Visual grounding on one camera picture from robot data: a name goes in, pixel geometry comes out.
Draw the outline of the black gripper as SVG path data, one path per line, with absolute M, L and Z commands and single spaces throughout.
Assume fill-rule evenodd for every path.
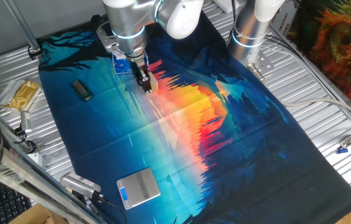
M 138 85 L 142 86 L 145 93 L 152 92 L 151 78 L 147 67 L 146 56 L 131 57 L 131 69 Z

